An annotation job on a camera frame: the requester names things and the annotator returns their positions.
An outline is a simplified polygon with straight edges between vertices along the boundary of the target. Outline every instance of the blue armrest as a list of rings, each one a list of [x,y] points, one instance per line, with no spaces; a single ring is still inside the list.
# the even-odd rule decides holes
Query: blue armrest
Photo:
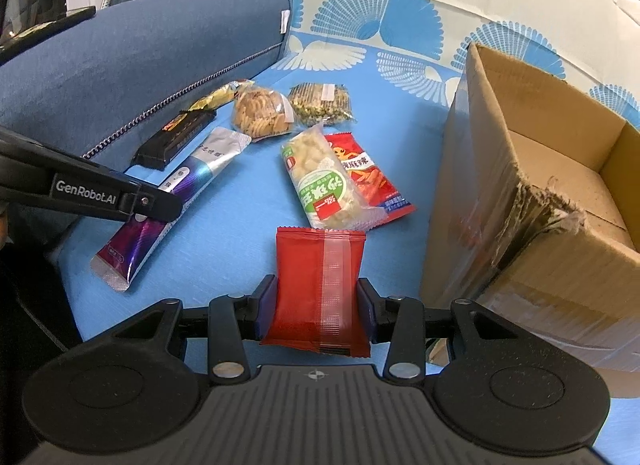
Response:
[[[288,0],[133,0],[0,67],[0,124],[125,170],[181,109],[273,64]],[[14,241],[44,243],[73,220],[13,207]]]

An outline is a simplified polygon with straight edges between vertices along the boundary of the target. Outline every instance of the gray ribbed plate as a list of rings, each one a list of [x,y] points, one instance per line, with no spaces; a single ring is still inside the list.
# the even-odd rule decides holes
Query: gray ribbed plate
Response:
[[[371,366],[263,366],[252,381],[217,387],[180,431],[114,456],[42,444],[25,464],[106,465],[602,465],[581,449],[554,458],[507,457],[460,438],[413,387]]]

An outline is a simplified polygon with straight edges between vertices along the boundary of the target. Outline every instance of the purple and silver tube package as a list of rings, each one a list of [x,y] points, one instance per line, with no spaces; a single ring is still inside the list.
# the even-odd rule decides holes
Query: purple and silver tube package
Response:
[[[200,192],[250,142],[251,137],[246,134],[216,127],[159,188],[182,198],[184,214]],[[138,270],[174,224],[175,221],[163,223],[136,214],[94,255],[92,270],[114,290],[129,289]]]

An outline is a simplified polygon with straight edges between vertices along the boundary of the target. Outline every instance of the red spicy snack bag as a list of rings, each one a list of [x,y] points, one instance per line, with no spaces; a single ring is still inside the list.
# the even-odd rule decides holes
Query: red spicy snack bag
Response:
[[[380,225],[397,220],[415,210],[415,207],[391,185],[350,132],[326,134],[324,137],[367,203],[372,207],[384,207],[386,210],[387,217]]]
[[[368,357],[356,281],[365,233],[280,227],[278,301],[262,344]]]

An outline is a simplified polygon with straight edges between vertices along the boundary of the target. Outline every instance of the cardboard box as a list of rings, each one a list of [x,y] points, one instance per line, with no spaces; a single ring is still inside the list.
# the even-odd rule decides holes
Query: cardboard box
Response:
[[[640,395],[640,133],[471,45],[449,112],[421,298],[475,299]]]

